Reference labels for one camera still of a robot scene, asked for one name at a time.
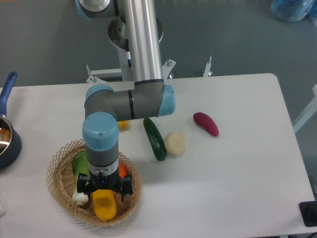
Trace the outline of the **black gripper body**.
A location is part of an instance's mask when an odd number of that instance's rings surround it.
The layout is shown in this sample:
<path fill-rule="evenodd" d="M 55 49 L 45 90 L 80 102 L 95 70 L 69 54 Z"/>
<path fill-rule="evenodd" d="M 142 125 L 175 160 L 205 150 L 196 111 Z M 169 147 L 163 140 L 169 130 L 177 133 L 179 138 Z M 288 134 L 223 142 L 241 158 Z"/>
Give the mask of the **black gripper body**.
<path fill-rule="evenodd" d="M 88 184 L 89 193 L 95 192 L 99 189 L 112 190 L 117 193 L 121 193 L 121 182 L 119 171 L 115 171 L 109 176 L 98 176 L 93 173 L 89 173 L 90 180 Z"/>

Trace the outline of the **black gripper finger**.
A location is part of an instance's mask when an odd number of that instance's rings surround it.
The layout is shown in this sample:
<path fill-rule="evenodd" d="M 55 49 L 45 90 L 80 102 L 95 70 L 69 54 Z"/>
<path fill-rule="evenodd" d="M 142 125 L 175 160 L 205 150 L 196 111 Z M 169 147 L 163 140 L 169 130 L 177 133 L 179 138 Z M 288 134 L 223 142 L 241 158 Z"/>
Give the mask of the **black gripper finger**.
<path fill-rule="evenodd" d="M 123 178 L 119 177 L 117 182 L 117 192 L 121 195 L 122 201 L 124 201 L 125 196 L 134 194 L 132 175 L 126 175 Z"/>
<path fill-rule="evenodd" d="M 92 192 L 90 177 L 87 174 L 79 173 L 77 179 L 77 192 L 89 195 Z"/>

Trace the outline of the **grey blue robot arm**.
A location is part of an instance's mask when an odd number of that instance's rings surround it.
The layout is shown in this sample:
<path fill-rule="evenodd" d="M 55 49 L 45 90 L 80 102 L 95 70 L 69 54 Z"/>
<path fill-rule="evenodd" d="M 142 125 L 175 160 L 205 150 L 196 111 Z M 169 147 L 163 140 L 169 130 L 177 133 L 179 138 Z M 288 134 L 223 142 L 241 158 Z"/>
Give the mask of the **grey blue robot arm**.
<path fill-rule="evenodd" d="M 89 173 L 81 173 L 77 179 L 77 191 L 84 194 L 98 189 L 110 189 L 121 196 L 132 194 L 132 177 L 119 175 L 117 123 L 175 111 L 174 90 L 164 83 L 154 2 L 124 0 L 114 4 L 114 12 L 126 23 L 125 46 L 131 56 L 134 88 L 113 91 L 97 84 L 86 93 L 82 136 Z"/>

